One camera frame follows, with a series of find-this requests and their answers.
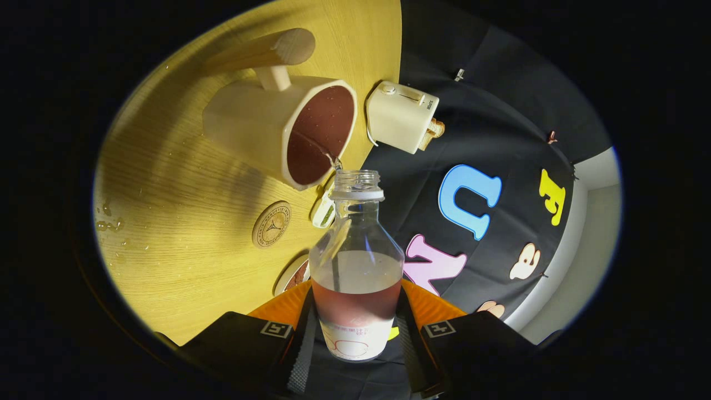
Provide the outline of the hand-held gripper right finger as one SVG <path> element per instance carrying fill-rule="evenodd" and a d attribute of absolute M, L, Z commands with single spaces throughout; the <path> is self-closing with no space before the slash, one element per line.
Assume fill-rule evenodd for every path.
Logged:
<path fill-rule="evenodd" d="M 491 312 L 468 314 L 406 279 L 396 320 L 411 391 L 423 399 L 491 397 L 518 384 L 537 351 Z"/>

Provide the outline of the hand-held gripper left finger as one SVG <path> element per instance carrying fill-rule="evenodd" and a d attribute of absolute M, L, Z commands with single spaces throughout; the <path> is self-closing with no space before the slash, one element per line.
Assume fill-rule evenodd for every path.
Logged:
<path fill-rule="evenodd" d="M 289 398 L 306 390 L 317 324 L 308 279 L 248 314 L 222 314 L 183 345 L 157 336 L 182 370 L 212 389 L 236 398 Z"/>

